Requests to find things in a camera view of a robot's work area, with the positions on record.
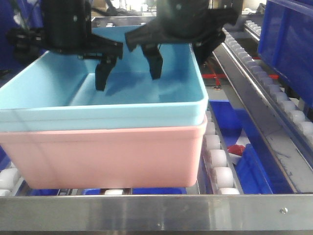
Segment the white wall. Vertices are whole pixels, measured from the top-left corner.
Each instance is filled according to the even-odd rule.
[[[256,10],[260,3],[266,4],[266,0],[245,0],[243,9],[250,8],[251,10]]]

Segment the screw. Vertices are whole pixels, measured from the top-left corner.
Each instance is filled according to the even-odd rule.
[[[288,208],[284,207],[284,208],[280,209],[279,212],[281,214],[287,214],[288,213]]]
[[[222,88],[221,88],[221,86],[215,86],[213,89],[214,89],[215,91],[220,91]]]

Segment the blue surface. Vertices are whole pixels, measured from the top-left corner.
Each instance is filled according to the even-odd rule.
[[[17,73],[23,66],[13,58],[13,46],[11,46],[5,34],[12,27],[18,25],[13,21],[13,10],[9,1],[2,0],[0,6],[0,70],[13,70]]]
[[[10,163],[10,159],[4,150],[0,147],[0,171],[5,169]]]
[[[56,196],[58,189],[33,189],[29,196]]]
[[[235,169],[245,194],[273,194],[268,175],[251,144],[247,144]]]
[[[130,27],[96,28],[124,41]],[[161,79],[152,80],[141,48],[124,45],[104,92],[95,90],[98,61],[47,53],[0,89],[0,131],[188,126],[203,121],[207,93],[188,44],[162,45]]]
[[[313,1],[268,0],[260,57],[313,107]]]
[[[88,188],[84,189],[82,195],[99,195],[100,189],[99,188]]]
[[[187,194],[185,188],[134,188],[133,194]]]
[[[226,146],[234,145],[241,134],[242,125],[231,104],[224,100],[211,100],[210,104]]]
[[[185,188],[134,188],[133,194],[186,194]],[[99,188],[84,189],[83,195],[99,195]]]
[[[274,194],[293,193],[284,174],[277,165],[276,160],[269,152],[249,114],[244,109],[236,109],[235,112],[240,119],[243,129],[245,130],[255,152],[257,153],[265,172],[267,173],[269,179],[268,184],[272,192]]]

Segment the robot end effector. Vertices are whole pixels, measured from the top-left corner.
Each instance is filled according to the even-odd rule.
[[[153,79],[160,78],[163,59],[159,44],[192,43],[198,63],[204,62],[225,40],[222,27],[235,24],[233,9],[208,9],[208,0],[157,0],[157,17],[126,33],[130,51],[141,46]],[[92,34],[91,5],[87,0],[42,0],[43,28],[13,28],[8,40],[16,48],[41,47],[56,53],[96,59],[96,89],[103,91],[123,44]]]

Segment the pink plastic bin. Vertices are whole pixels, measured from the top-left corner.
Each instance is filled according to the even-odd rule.
[[[196,182],[206,123],[2,132],[0,145],[31,188],[188,187]]]

